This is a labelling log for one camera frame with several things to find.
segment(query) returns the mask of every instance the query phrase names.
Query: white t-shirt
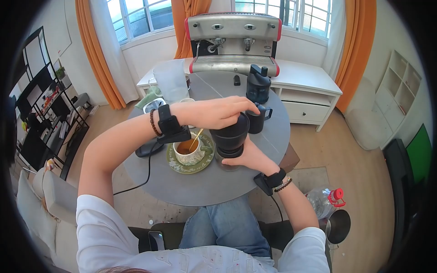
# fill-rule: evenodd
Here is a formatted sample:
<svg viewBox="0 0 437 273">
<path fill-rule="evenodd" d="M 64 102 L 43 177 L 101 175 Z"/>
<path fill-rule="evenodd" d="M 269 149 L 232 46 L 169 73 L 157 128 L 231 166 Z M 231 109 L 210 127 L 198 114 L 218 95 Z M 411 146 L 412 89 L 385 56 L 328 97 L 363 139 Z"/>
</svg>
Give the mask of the white t-shirt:
<svg viewBox="0 0 437 273">
<path fill-rule="evenodd" d="M 77 198 L 76 221 L 77 263 L 81 273 L 116 266 L 154 273 L 329 272 L 325 234 L 319 228 L 299 231 L 285 247 L 276 270 L 265 258 L 218 245 L 139 253 L 138 239 L 115 209 L 92 195 Z"/>
</svg>

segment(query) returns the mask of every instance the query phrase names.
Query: beaded bracelet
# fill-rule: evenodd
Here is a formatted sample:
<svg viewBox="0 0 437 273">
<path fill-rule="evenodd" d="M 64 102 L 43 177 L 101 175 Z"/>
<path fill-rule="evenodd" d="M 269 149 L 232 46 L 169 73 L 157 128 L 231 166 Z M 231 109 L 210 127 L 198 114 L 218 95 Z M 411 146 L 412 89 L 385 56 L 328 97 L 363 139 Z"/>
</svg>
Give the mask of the beaded bracelet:
<svg viewBox="0 0 437 273">
<path fill-rule="evenodd" d="M 293 179 L 291 179 L 291 177 L 287 178 L 287 182 L 285 182 L 285 184 L 279 185 L 278 187 L 275 188 L 275 192 L 277 193 L 278 191 L 282 190 L 283 188 L 285 188 L 286 186 L 288 186 Z"/>
<path fill-rule="evenodd" d="M 156 134 L 157 136 L 162 136 L 163 134 L 160 134 L 160 133 L 158 132 L 158 130 L 157 130 L 156 127 L 155 127 L 155 123 L 153 122 L 153 111 L 154 111 L 154 110 L 156 110 L 156 109 L 152 109 L 152 110 L 150 111 L 150 124 L 152 125 L 153 131 L 155 132 L 155 134 Z"/>
</svg>

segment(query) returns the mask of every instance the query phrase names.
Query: red bottle cap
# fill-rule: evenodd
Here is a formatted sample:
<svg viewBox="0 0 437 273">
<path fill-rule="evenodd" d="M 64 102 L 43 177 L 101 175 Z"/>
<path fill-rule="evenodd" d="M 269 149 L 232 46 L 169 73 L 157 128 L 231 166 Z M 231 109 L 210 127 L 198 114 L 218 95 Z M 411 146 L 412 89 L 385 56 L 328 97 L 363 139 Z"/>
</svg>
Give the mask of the red bottle cap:
<svg viewBox="0 0 437 273">
<path fill-rule="evenodd" d="M 336 190 L 333 191 L 333 197 L 335 200 L 339 200 L 341 198 L 343 198 L 343 190 L 342 188 L 338 188 Z"/>
<path fill-rule="evenodd" d="M 346 202 L 343 200 L 343 189 L 342 188 L 332 190 L 328 195 L 328 200 L 334 207 L 342 207 L 342 206 L 346 205 Z"/>
</svg>

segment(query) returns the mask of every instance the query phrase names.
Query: drip tray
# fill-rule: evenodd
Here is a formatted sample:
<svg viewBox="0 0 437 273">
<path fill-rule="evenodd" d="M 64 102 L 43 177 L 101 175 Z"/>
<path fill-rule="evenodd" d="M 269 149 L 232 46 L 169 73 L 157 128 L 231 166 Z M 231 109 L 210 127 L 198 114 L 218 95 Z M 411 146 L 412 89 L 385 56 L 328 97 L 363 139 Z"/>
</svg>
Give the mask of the drip tray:
<svg viewBox="0 0 437 273">
<path fill-rule="evenodd" d="M 272 57 L 253 55 L 209 55 L 199 56 L 193 60 L 191 73 L 201 71 L 229 71 L 248 75 L 250 65 L 268 68 L 267 76 L 276 77 L 279 67 Z"/>
</svg>

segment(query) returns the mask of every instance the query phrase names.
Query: person's right hand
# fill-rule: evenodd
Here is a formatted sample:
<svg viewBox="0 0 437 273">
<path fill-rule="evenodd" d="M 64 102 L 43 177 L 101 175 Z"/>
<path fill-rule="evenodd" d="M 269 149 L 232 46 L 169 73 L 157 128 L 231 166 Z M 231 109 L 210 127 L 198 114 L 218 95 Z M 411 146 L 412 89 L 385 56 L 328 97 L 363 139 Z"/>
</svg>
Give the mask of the person's right hand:
<svg viewBox="0 0 437 273">
<path fill-rule="evenodd" d="M 180 125 L 193 125 L 204 129 L 222 129 L 233 125 L 240 112 L 246 110 L 260 113 L 253 102 L 239 96 L 175 103 L 170 106 L 170 112 L 177 117 Z"/>
<path fill-rule="evenodd" d="M 225 158 L 222 163 L 231 166 L 246 166 L 249 169 L 260 171 L 266 176 L 279 172 L 279 166 L 250 140 L 249 135 L 244 141 L 243 154 L 236 158 Z"/>
</svg>

